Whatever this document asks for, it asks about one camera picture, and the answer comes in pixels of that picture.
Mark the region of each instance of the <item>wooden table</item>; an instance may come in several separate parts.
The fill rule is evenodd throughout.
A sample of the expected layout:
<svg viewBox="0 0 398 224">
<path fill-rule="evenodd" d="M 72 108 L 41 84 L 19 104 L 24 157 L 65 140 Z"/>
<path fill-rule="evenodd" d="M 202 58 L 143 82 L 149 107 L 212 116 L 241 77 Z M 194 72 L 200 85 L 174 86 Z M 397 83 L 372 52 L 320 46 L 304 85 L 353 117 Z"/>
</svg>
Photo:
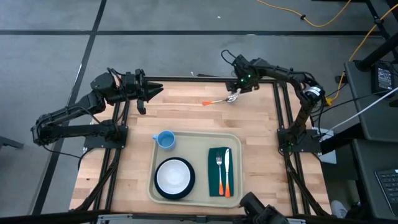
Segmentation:
<svg viewBox="0 0 398 224">
<path fill-rule="evenodd" d="M 243 144 L 244 194 L 253 192 L 264 205 L 271 204 L 284 215 L 291 215 L 285 164 L 283 157 L 277 152 L 276 129 L 279 125 L 272 85 L 261 84 L 258 91 L 241 95 L 232 105 L 219 103 L 202 106 L 202 101 L 217 100 L 228 95 L 224 83 L 163 82 L 163 84 L 164 91 L 146 104 L 146 115 L 140 115 L 135 101 L 131 101 L 127 120 L 128 140 L 121 153 L 112 212 L 244 214 L 242 208 L 165 205 L 149 199 L 147 181 L 154 145 L 152 134 L 169 129 L 235 134 Z M 292 89 L 289 89 L 289 95 L 295 117 L 300 104 Z M 100 120 L 110 119 L 112 113 L 113 107 L 107 106 L 107 109 L 97 114 L 97 117 Z M 306 186 L 323 209 L 330 212 L 319 161 L 311 154 L 300 155 Z M 95 149 L 82 160 L 70 208 L 79 206 L 98 183 L 103 156 L 104 149 Z M 104 208 L 107 192 L 106 186 L 100 208 Z M 300 190 L 297 186 L 295 192 L 299 211 L 303 213 Z"/>
</svg>

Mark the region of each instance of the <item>plate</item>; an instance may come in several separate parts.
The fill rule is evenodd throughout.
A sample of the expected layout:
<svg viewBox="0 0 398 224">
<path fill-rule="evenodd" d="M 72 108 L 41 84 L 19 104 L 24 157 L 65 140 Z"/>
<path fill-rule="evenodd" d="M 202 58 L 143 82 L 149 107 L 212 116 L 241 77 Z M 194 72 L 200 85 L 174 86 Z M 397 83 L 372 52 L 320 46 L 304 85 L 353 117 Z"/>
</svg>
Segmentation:
<svg viewBox="0 0 398 224">
<path fill-rule="evenodd" d="M 155 173 L 155 187 L 167 199 L 187 196 L 195 182 L 195 173 L 185 159 L 173 157 L 163 161 Z"/>
</svg>

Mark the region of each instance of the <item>green napkin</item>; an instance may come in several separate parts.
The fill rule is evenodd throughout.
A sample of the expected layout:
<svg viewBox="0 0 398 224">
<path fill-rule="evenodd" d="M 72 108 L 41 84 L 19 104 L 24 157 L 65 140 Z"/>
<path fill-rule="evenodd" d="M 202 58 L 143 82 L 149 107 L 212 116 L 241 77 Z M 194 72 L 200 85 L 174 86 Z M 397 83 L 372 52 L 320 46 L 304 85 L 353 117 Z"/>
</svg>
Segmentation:
<svg viewBox="0 0 398 224">
<path fill-rule="evenodd" d="M 225 172 L 225 151 L 228 147 L 218 147 L 209 149 L 208 156 L 208 178 L 209 178 L 209 193 L 211 197 L 224 197 L 226 187 L 226 172 Z M 216 163 L 217 152 L 221 153 L 223 163 L 221 165 L 221 180 L 223 181 L 223 195 L 220 195 L 218 190 L 220 186 L 220 174 L 218 165 Z M 229 170 L 228 170 L 229 194 L 234 195 L 234 169 L 232 165 L 232 152 L 229 149 Z"/>
</svg>

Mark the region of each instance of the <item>blue cup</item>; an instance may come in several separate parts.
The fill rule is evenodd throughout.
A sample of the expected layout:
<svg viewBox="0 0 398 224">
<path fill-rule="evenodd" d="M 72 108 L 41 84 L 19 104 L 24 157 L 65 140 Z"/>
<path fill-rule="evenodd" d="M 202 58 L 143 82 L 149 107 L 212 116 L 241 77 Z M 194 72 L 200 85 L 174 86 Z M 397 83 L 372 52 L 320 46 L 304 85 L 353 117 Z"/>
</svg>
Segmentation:
<svg viewBox="0 0 398 224">
<path fill-rule="evenodd" d="M 162 131 L 159 134 L 152 135 L 152 138 L 163 150 L 171 151 L 175 148 L 175 135 L 171 131 Z"/>
</svg>

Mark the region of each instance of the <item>concrete floor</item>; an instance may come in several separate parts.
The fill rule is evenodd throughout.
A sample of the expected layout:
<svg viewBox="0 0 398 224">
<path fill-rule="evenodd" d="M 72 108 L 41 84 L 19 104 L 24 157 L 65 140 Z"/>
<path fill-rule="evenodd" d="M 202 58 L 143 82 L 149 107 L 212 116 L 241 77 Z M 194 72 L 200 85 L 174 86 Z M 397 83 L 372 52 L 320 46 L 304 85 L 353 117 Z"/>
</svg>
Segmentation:
<svg viewBox="0 0 398 224">
<path fill-rule="evenodd" d="M 0 1 L 0 30 L 91 30 L 101 0 L 3 0 Z M 270 0 L 306 14 L 316 24 L 332 18 L 343 2 Z M 373 1 L 383 15 L 388 6 Z M 388 16 L 389 32 L 398 30 Z M 271 9 L 255 0 L 108 0 L 99 30 L 369 30 L 373 19 L 363 3 L 352 3 L 334 23 L 317 29 L 288 12 Z M 40 114 L 65 106 L 88 42 L 87 35 L 0 35 L 0 136 L 25 143 L 23 150 L 4 147 L 0 151 L 0 217 L 31 212 L 49 153 L 32 142 L 29 128 Z M 271 64 L 294 67 L 314 74 L 327 93 L 337 84 L 334 76 L 343 71 L 363 37 L 242 36 L 242 35 L 102 35 L 97 36 L 83 77 L 78 99 L 90 90 L 97 75 L 114 67 L 120 72 L 143 68 L 149 76 L 190 76 L 205 73 L 230 76 L 232 67 L 220 52 L 246 58 L 262 57 Z M 358 52 L 363 58 L 383 43 L 371 37 Z M 337 103 L 351 99 L 349 87 Z M 353 104 L 322 115 L 322 127 L 330 128 L 355 114 Z M 89 123 L 90 118 L 71 124 Z M 62 151 L 81 155 L 83 139 L 66 139 Z M 68 210 L 77 172 L 77 160 L 60 156 L 43 213 Z M 330 199 L 340 199 L 330 179 Z"/>
</svg>

